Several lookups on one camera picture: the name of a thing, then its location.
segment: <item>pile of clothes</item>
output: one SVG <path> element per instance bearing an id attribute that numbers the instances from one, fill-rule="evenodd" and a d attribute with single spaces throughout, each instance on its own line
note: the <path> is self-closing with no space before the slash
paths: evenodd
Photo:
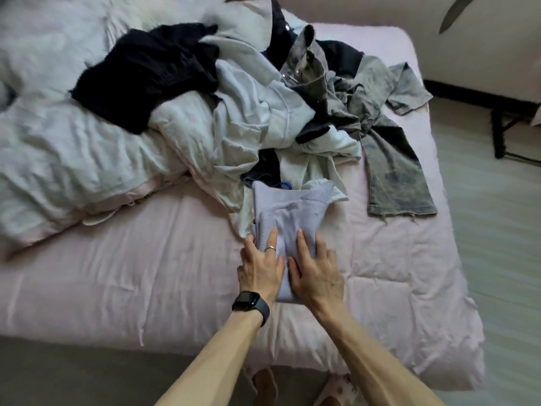
<path id="1" fill-rule="evenodd" d="M 159 130 L 241 236 L 254 181 L 295 190 L 332 181 L 330 202 L 347 200 L 336 165 L 363 153 L 369 213 L 436 213 L 417 156 L 382 113 L 431 98 L 408 64 L 318 40 L 276 0 L 209 4 L 198 23 L 130 30 L 71 96 L 127 133 Z"/>

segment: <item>person's left hand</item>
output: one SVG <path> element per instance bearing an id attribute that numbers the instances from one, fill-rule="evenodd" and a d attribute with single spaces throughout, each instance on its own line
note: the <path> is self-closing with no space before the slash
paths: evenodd
<path id="1" fill-rule="evenodd" d="M 249 235 L 244 239 L 244 248 L 240 251 L 242 265 L 237 268 L 240 291 L 259 293 L 269 308 L 276 301 L 286 268 L 284 258 L 280 256 L 277 259 L 276 251 L 269 248 L 276 248 L 277 239 L 278 229 L 274 228 L 270 232 L 267 250 L 260 252 L 254 245 L 253 235 Z"/>

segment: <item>mattress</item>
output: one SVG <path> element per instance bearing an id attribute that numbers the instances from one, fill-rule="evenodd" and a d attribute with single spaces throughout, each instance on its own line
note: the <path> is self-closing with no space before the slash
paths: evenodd
<path id="1" fill-rule="evenodd" d="M 388 65 L 408 61 L 420 77 L 400 29 L 315 28 L 318 38 L 342 40 Z M 484 376 L 483 329 L 461 271 L 429 109 L 386 115 L 419 157 L 438 215 L 369 217 L 364 164 L 346 163 L 338 168 L 349 201 L 328 208 L 321 233 L 337 251 L 355 319 L 430 387 L 472 389 Z M 241 247 L 223 207 L 188 180 L 1 263 L 0 334 L 196 355 L 230 314 Z M 248 359 L 347 372 L 302 305 L 277 304 Z"/>

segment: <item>gray floor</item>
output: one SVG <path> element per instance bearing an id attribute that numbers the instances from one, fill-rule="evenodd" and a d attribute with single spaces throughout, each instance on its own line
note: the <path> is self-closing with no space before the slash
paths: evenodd
<path id="1" fill-rule="evenodd" d="M 452 405 L 541 404 L 541 168 L 492 156 L 489 111 L 431 103 L 456 241 L 484 321 L 486 389 L 439 394 Z M 541 158 L 541 129 L 519 125 L 511 150 Z M 190 359 L 0 338 L 0 404 L 152 405 Z M 312 406 L 324 374 L 276 368 L 280 405 Z M 241 378 L 231 405 L 249 405 Z"/>

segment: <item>white wall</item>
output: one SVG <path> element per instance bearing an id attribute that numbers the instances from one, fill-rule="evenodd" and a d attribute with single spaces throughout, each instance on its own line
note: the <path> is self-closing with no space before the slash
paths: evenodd
<path id="1" fill-rule="evenodd" d="M 441 36 L 455 0 L 280 0 L 308 21 L 404 28 L 423 77 L 541 102 L 541 0 L 474 0 Z"/>

